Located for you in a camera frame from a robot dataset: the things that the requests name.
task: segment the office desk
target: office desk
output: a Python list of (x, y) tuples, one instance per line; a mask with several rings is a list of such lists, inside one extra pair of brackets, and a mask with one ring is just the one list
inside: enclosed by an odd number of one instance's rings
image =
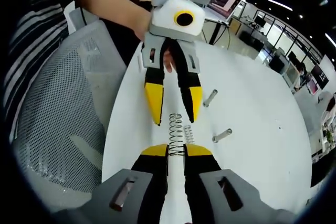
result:
[(205, 20), (216, 23), (215, 30), (212, 33), (211, 39), (209, 40), (209, 44), (213, 45), (218, 36), (221, 26), (225, 25), (224, 28), (225, 30), (229, 23), (223, 17), (219, 16), (218, 14), (216, 15), (216, 13), (208, 7), (205, 7), (204, 11), (205, 11)]
[[(145, 70), (134, 55), (122, 81), (107, 132), (102, 181), (131, 168), (149, 146), (169, 142), (169, 115), (185, 112), (176, 73), (166, 74), (161, 126), (153, 123), (144, 95)], [(281, 75), (234, 52), (196, 42), (203, 99), (218, 90), (192, 124), (195, 144), (212, 151), (222, 169), (255, 186), (276, 209), (300, 211), (311, 182), (309, 138), (299, 107)], [(232, 135), (215, 144), (214, 134)], [(183, 157), (170, 157), (169, 190), (161, 223), (191, 222), (184, 194)]]

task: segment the person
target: person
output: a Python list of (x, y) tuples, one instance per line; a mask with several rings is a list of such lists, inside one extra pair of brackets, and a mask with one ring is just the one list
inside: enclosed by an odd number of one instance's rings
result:
[[(152, 0), (129, 0), (147, 11), (152, 9)], [(107, 19), (101, 19), (109, 31), (109, 34), (126, 66), (129, 65), (140, 39), (134, 32), (125, 26), (111, 22)]]
[(295, 85), (294, 85), (294, 89), (295, 91), (299, 91), (300, 90), (300, 86), (301, 86), (301, 75), (304, 73), (304, 68), (302, 64), (299, 64), (296, 66), (297, 70), (299, 71), (300, 75), (298, 80), (296, 81)]
[(325, 126), (330, 126), (336, 117), (336, 93), (333, 94), (333, 97), (329, 100), (326, 111), (322, 116), (322, 124)]
[(140, 40), (151, 14), (129, 0), (6, 0), (8, 56), (3, 76), (6, 129), (13, 140), (20, 106), (46, 60), (68, 36), (65, 7), (76, 1), (91, 13), (129, 28)]

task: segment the gray gripper base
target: gray gripper base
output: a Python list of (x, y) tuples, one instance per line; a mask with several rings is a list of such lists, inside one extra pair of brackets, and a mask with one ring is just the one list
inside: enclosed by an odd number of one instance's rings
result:
[[(80, 224), (137, 224), (143, 197), (152, 174), (135, 170), (120, 170), (92, 193), (92, 199), (80, 208), (55, 214), (61, 223)], [(122, 211), (110, 207), (125, 184), (135, 181), (123, 204)]]
[[(200, 174), (209, 196), (216, 224), (280, 224), (292, 223), (295, 215), (289, 211), (274, 210), (261, 201), (259, 191), (240, 178), (232, 170), (219, 170)], [(223, 178), (229, 181), (243, 206), (232, 211), (228, 199), (219, 183)]]
[[(153, 35), (150, 32), (145, 34), (144, 48), (142, 49), (142, 61), (144, 68), (160, 68), (160, 52), (166, 37)], [(200, 73), (200, 63), (196, 56), (194, 42), (178, 40), (188, 66), (189, 73)], [(151, 51), (155, 50), (151, 60)]]

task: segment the metal spring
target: metal spring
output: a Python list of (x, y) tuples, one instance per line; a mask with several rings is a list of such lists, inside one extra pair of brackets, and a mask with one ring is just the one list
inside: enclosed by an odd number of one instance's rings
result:
[(183, 127), (184, 129), (184, 138), (187, 144), (194, 144), (195, 138), (193, 134), (193, 130), (191, 129), (191, 125), (186, 125)]
[(182, 116), (180, 114), (169, 115), (169, 155), (184, 156)]

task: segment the white tabletop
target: white tabletop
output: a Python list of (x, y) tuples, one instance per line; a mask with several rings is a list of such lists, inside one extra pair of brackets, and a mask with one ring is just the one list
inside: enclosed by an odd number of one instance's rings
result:
[(223, 16), (216, 13), (214, 10), (211, 10), (209, 7), (205, 7), (203, 10), (205, 12), (205, 20), (209, 20), (220, 24), (226, 24), (226, 25), (229, 24), (228, 21)]
[[(190, 124), (177, 86), (176, 73), (166, 74), (161, 126), (154, 125), (144, 95), (145, 69), (134, 55), (112, 111), (103, 156), (102, 181), (131, 168), (149, 146), (169, 142), (169, 114), (180, 113)], [(222, 169), (232, 169), (255, 186), (263, 202), (299, 212), (311, 181), (309, 138), (299, 107), (281, 75), (231, 51), (196, 42), (203, 99), (192, 124), (195, 144), (212, 151)], [(231, 128), (215, 144), (212, 137)], [(183, 160), (170, 161), (169, 190), (160, 223), (191, 222), (184, 194)]]

